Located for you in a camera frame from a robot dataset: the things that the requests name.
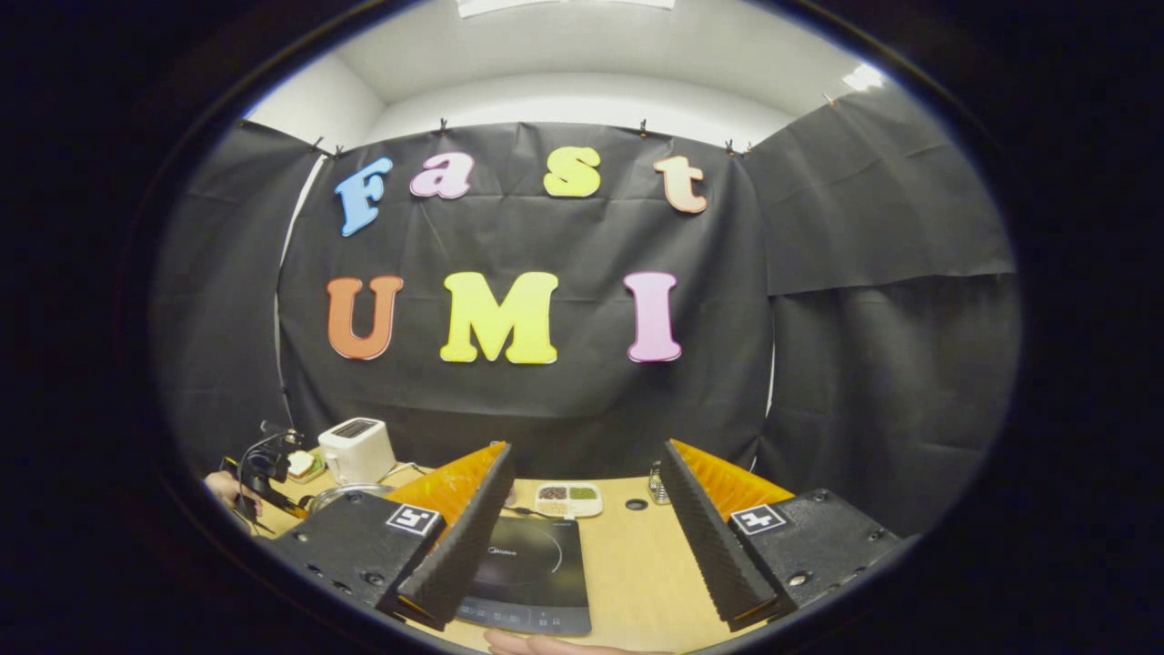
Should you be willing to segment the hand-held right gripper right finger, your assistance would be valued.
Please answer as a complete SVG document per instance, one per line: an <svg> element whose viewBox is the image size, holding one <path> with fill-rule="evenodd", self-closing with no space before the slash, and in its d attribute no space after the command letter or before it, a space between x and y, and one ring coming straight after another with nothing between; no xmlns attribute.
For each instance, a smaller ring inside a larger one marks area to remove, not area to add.
<svg viewBox="0 0 1164 655"><path fill-rule="evenodd" d="M795 494L676 439L658 476L729 631L826 600L903 544L831 490Z"/></svg>

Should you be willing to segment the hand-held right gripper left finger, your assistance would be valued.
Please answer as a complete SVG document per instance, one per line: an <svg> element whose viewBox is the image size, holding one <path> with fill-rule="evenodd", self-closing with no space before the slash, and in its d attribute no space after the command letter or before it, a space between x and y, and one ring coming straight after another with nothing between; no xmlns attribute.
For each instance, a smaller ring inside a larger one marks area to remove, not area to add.
<svg viewBox="0 0 1164 655"><path fill-rule="evenodd" d="M389 494L347 490L269 544L296 574L345 600L443 631L513 480L511 444L487 444Z"/></svg>

